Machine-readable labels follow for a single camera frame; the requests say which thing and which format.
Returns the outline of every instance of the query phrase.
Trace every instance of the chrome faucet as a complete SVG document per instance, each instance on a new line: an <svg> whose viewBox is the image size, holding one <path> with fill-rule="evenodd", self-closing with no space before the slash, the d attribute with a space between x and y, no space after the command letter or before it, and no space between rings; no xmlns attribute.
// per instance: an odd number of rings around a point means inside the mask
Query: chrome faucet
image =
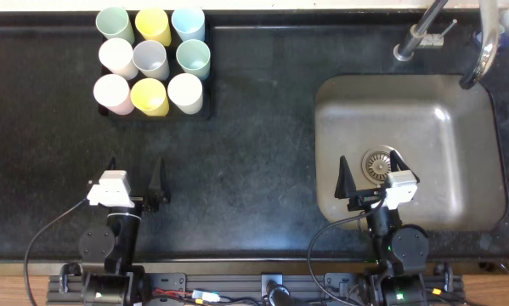
<svg viewBox="0 0 509 306"><path fill-rule="evenodd" d="M440 35L427 34L427 28L433 23L433 20L447 2L448 0L435 0L433 2L418 24L410 28L404 42L394 47L393 54L396 59L401 61L412 59L417 48L443 46L443 35L455 22ZM472 88L490 69L500 42L500 21L496 0L478 0L478 2L481 11L481 22L483 23L483 44L476 65L460 79L460 86L464 89Z"/></svg>

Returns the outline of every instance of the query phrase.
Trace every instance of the cup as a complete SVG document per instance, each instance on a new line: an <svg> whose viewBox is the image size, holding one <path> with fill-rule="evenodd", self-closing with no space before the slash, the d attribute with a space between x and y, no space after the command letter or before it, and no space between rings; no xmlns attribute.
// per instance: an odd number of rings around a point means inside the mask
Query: cup
<svg viewBox="0 0 509 306"><path fill-rule="evenodd" d="M135 42L132 24L124 8L106 8L95 18L95 26L107 39L122 38L128 43Z"/></svg>
<svg viewBox="0 0 509 306"><path fill-rule="evenodd" d="M100 77L93 86L93 96L98 103L117 115L127 115L135 108L129 96L127 81L116 74Z"/></svg>
<svg viewBox="0 0 509 306"><path fill-rule="evenodd" d="M171 16L171 23L183 42L190 39L205 41L205 14L201 8L177 9Z"/></svg>
<svg viewBox="0 0 509 306"><path fill-rule="evenodd" d="M203 106L203 86L197 76L181 73L167 86L169 99L185 114L195 114Z"/></svg>
<svg viewBox="0 0 509 306"><path fill-rule="evenodd" d="M162 8L147 8L135 17L135 26L146 40L155 40L164 46L171 44L169 19Z"/></svg>
<svg viewBox="0 0 509 306"><path fill-rule="evenodd" d="M139 70L133 64L133 48L127 40L111 38L103 42L99 48L99 61L110 72L131 80L137 76Z"/></svg>
<svg viewBox="0 0 509 306"><path fill-rule="evenodd" d="M133 50L133 63L144 75L158 80L169 77L166 49L157 41L144 41Z"/></svg>
<svg viewBox="0 0 509 306"><path fill-rule="evenodd" d="M165 116L169 112L166 88L153 78L145 78L132 88L132 102L148 116Z"/></svg>
<svg viewBox="0 0 509 306"><path fill-rule="evenodd" d="M202 41L190 39L177 49L177 61L184 72L205 80L211 72L211 50Z"/></svg>

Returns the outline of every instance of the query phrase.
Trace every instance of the yellow cup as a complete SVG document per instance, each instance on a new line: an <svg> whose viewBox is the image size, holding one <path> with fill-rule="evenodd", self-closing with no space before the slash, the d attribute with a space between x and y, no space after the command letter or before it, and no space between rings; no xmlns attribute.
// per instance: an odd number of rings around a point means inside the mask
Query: yellow cup
<svg viewBox="0 0 509 306"><path fill-rule="evenodd" d="M165 47L171 44L169 19L162 8L147 8L135 17L135 26L146 40L155 40Z"/></svg>
<svg viewBox="0 0 509 306"><path fill-rule="evenodd" d="M133 105L148 116L165 116L169 112L166 88L153 78L135 83L131 98Z"/></svg>

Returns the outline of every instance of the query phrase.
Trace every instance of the sink drain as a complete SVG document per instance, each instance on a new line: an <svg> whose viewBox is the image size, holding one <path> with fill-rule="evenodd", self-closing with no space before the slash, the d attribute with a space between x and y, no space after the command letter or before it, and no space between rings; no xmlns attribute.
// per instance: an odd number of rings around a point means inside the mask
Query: sink drain
<svg viewBox="0 0 509 306"><path fill-rule="evenodd" d="M379 145L365 152L362 171L373 184L384 183L390 173L390 152L392 150L395 149L387 145Z"/></svg>

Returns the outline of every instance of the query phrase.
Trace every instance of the sink basin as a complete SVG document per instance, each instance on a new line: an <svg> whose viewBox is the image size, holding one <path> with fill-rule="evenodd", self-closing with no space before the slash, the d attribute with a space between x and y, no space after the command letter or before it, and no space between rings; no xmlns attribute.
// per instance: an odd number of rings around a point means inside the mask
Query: sink basin
<svg viewBox="0 0 509 306"><path fill-rule="evenodd" d="M421 180L413 201L399 206L404 224L490 230L500 222L506 189L492 102L482 86L463 90L459 79L336 76L322 84L315 111L316 188L329 221L358 214L333 196L339 157L347 158L357 189L369 189L385 177L384 148L390 147Z"/></svg>

